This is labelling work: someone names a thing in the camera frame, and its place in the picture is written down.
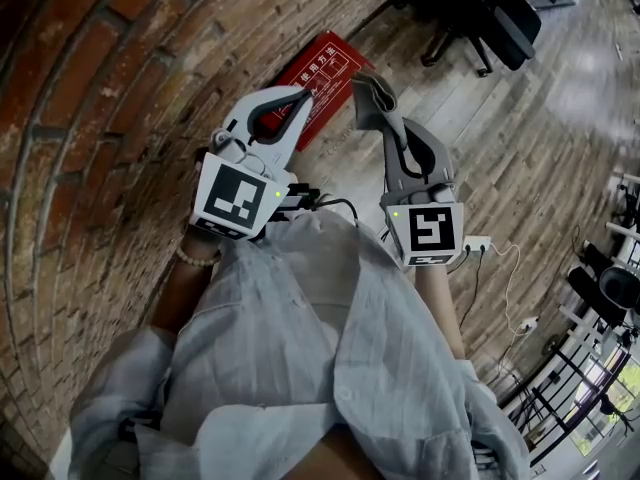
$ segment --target red box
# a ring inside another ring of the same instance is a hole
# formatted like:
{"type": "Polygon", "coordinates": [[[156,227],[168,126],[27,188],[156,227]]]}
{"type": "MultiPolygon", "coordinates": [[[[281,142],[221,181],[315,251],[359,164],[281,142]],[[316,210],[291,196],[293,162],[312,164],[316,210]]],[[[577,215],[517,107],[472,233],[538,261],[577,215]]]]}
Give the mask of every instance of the red box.
{"type": "MultiPolygon", "coordinates": [[[[302,151],[331,116],[351,97],[351,76],[363,66],[373,65],[331,31],[320,34],[271,85],[297,85],[313,94],[313,109],[296,149],[302,151]]],[[[289,107],[264,116],[260,121],[276,130],[289,107]]]]}

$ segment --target shirt button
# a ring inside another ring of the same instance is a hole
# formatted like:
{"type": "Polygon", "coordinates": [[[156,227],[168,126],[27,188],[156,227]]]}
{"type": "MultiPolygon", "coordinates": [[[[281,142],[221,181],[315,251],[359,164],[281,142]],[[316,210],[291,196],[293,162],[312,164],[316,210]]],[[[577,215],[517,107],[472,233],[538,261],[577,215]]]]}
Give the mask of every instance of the shirt button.
{"type": "Polygon", "coordinates": [[[351,400],[352,396],[351,396],[351,390],[348,388],[345,388],[344,386],[338,386],[336,388],[336,397],[339,398],[340,400],[351,400]]]}

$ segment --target pearl bracelet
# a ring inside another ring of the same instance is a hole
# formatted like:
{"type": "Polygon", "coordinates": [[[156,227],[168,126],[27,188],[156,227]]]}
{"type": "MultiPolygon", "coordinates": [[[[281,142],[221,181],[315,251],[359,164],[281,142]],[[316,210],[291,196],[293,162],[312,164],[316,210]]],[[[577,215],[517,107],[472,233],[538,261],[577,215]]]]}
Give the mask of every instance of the pearl bracelet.
{"type": "Polygon", "coordinates": [[[178,247],[176,249],[176,254],[178,258],[180,258],[187,265],[191,265],[192,267],[213,267],[216,263],[218,263],[218,254],[216,254],[210,260],[196,260],[187,256],[187,254],[182,250],[182,247],[178,247]]]}

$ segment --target brick wall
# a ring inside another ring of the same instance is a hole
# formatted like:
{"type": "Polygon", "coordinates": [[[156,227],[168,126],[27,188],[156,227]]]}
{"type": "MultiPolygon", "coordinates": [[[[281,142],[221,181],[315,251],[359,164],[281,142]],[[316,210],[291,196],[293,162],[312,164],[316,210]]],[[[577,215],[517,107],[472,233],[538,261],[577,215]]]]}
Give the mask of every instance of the brick wall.
{"type": "Polygon", "coordinates": [[[384,0],[0,0],[0,457],[42,473],[172,254],[192,153],[384,0]]]}

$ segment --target chair armrest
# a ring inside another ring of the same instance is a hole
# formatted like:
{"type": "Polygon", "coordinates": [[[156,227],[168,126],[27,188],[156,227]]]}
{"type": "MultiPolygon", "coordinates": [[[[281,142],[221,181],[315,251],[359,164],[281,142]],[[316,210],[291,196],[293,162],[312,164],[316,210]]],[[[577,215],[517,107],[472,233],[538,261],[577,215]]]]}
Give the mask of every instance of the chair armrest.
{"type": "Polygon", "coordinates": [[[516,43],[518,48],[520,48],[524,56],[527,59],[533,59],[534,55],[536,54],[536,51],[533,49],[533,45],[529,42],[527,36],[522,33],[522,30],[520,30],[520,28],[511,20],[511,18],[509,18],[507,13],[500,9],[500,7],[496,7],[493,10],[493,15],[495,16],[498,23],[500,23],[500,25],[511,36],[511,39],[513,39],[513,42],[516,43]]]}

